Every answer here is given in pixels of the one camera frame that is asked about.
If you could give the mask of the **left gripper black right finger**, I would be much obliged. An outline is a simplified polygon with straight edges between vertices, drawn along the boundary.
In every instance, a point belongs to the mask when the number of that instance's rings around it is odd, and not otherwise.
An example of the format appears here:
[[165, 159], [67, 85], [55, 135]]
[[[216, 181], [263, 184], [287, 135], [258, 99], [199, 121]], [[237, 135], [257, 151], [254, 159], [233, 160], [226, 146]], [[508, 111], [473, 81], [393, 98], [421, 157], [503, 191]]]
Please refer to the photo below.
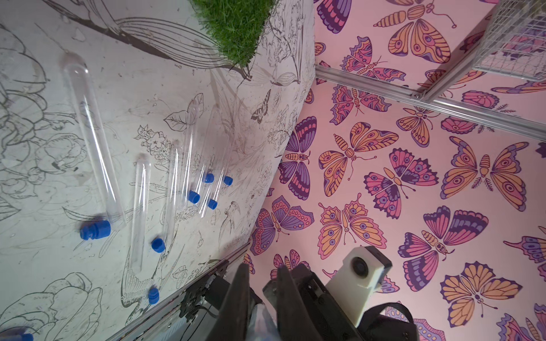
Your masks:
[[277, 329], [281, 340], [322, 340], [287, 267], [277, 270]]

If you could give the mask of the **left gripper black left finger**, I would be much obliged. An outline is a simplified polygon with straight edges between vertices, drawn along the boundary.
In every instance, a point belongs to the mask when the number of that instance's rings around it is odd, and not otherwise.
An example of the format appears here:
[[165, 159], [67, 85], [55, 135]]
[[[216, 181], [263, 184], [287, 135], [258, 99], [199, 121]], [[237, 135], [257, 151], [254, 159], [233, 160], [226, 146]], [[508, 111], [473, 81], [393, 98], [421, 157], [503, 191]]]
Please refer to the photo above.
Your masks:
[[205, 298], [218, 310], [218, 317], [206, 340], [245, 340], [250, 313], [250, 272], [247, 264], [240, 264], [229, 284], [217, 277]]

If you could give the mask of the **test tube blue stopper two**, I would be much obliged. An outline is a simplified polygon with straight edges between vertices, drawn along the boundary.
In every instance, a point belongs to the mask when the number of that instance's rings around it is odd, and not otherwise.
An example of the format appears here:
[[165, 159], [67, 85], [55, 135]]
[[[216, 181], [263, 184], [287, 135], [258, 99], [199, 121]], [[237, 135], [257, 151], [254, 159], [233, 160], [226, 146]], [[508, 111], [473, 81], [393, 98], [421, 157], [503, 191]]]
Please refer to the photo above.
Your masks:
[[135, 197], [132, 218], [132, 240], [130, 248], [129, 265], [133, 274], [132, 288], [129, 288], [127, 281], [127, 294], [132, 294], [134, 302], [142, 297], [139, 276], [144, 267], [144, 257], [146, 254], [146, 223], [149, 207], [149, 194], [151, 183], [152, 165], [149, 156], [144, 153], [139, 154], [136, 160], [136, 179], [135, 179]]

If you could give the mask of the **clear test tube one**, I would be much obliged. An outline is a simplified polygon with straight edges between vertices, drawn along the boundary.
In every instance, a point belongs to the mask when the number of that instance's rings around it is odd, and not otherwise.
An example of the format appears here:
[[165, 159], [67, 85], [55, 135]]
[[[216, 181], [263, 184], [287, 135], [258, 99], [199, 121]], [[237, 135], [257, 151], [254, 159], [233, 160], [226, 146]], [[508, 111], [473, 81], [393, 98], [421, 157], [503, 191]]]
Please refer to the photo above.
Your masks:
[[[212, 108], [206, 131], [205, 145], [202, 151], [202, 201], [200, 202], [199, 213], [205, 217], [209, 211], [208, 202], [213, 199], [220, 202], [220, 192], [224, 184], [223, 179], [228, 175], [228, 164], [230, 154], [233, 148], [233, 133], [230, 131], [228, 119], [229, 112], [222, 105], [222, 102], [216, 102]], [[203, 178], [206, 173], [212, 173], [215, 176], [213, 183], [204, 183]]]
[[[211, 111], [206, 110], [204, 97], [202, 93], [197, 94], [189, 103], [186, 111], [186, 139], [185, 143], [191, 150], [191, 161], [189, 162], [188, 170], [188, 188], [186, 193], [186, 206], [197, 206], [202, 200], [202, 151], [205, 145], [206, 131], [209, 122]], [[200, 195], [199, 202], [195, 204], [189, 203], [187, 200], [188, 192], [195, 191]]]

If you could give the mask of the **blue stopper five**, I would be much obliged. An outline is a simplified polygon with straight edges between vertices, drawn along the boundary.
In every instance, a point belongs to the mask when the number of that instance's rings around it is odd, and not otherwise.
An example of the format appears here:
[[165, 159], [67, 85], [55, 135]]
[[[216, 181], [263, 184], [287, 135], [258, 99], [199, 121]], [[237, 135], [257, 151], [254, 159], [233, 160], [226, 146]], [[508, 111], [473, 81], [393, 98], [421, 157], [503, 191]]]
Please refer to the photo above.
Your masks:
[[99, 240], [109, 237], [112, 231], [111, 224], [107, 220], [86, 225], [80, 229], [82, 240]]

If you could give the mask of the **test tube blue stopper three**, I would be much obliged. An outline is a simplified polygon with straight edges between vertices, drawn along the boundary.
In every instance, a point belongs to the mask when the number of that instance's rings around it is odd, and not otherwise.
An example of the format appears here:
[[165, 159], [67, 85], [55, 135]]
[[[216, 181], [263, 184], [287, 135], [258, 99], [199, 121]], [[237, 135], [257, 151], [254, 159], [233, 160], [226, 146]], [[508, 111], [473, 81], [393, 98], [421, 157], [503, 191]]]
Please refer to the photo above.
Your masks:
[[171, 145], [168, 192], [165, 211], [166, 241], [174, 242], [177, 210], [186, 201], [191, 150], [186, 143], [175, 140]]

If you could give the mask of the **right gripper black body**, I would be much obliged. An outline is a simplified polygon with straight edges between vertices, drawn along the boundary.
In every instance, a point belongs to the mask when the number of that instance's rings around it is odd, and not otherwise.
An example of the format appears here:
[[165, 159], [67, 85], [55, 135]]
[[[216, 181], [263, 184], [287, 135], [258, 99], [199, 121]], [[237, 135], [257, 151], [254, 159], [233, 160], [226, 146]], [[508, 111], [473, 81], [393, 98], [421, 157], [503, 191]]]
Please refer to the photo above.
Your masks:
[[[307, 309], [322, 340], [361, 340], [361, 334], [348, 320], [346, 314], [335, 302], [317, 275], [304, 265], [290, 271]], [[276, 311], [277, 277], [267, 282], [262, 292]]]

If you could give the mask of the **blue stopper four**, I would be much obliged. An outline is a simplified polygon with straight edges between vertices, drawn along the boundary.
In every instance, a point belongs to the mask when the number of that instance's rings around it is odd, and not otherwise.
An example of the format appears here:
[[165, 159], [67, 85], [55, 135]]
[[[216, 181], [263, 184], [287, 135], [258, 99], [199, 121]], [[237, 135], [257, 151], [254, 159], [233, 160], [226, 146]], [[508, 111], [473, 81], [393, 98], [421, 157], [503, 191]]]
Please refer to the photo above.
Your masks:
[[189, 203], [196, 205], [200, 200], [200, 195], [195, 191], [190, 190], [188, 192], [187, 200], [189, 201]]

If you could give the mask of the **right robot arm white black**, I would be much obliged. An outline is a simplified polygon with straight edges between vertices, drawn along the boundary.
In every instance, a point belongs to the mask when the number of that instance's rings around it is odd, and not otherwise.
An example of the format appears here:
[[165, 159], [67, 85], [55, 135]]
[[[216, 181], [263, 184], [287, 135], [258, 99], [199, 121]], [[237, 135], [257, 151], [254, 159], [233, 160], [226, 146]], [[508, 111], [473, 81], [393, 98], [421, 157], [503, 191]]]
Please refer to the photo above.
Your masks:
[[385, 303], [364, 312], [360, 322], [348, 315], [318, 276], [301, 265], [282, 266], [262, 290], [277, 312], [282, 340], [418, 340], [417, 326], [402, 304]]

